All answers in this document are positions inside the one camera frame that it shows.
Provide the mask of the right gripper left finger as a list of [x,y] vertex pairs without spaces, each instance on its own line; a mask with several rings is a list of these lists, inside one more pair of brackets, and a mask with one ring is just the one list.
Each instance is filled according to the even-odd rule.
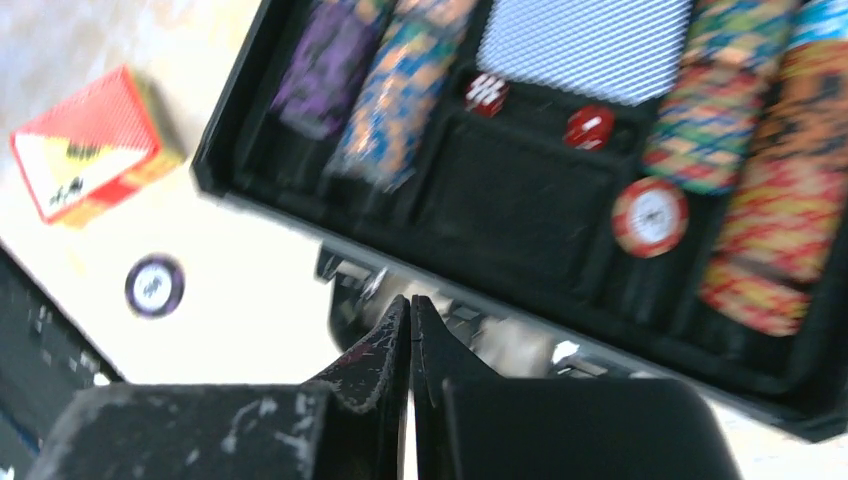
[[307,381],[328,392],[314,479],[403,477],[410,356],[410,301],[398,295],[365,336]]

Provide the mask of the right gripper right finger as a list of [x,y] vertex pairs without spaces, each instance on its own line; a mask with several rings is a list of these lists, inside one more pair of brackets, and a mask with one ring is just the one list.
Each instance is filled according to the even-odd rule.
[[449,331],[430,298],[412,298],[410,319],[418,477],[502,479],[504,378]]

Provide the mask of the black poker set case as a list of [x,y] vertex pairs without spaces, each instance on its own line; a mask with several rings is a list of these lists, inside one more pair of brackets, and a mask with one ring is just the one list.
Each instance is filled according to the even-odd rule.
[[725,203],[688,195],[680,246],[655,259],[614,239],[614,198],[635,179],[654,99],[613,105],[610,146],[581,153],[561,140],[586,96],[521,83],[492,119],[467,113],[460,86],[493,3],[477,1],[414,155],[387,192],[325,168],[349,123],[322,140],[282,123],[271,103],[313,1],[264,1],[192,163],[199,187],[318,236],[319,276],[341,261],[434,286],[478,314],[563,335],[590,362],[695,383],[752,419],[818,443],[847,430],[847,258],[813,291],[794,338],[748,332],[696,297]]

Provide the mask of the red playing card box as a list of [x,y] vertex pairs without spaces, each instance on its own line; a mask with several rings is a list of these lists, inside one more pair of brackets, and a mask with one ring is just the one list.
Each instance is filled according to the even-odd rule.
[[187,156],[154,82],[127,66],[13,131],[10,146],[41,220],[75,229]]

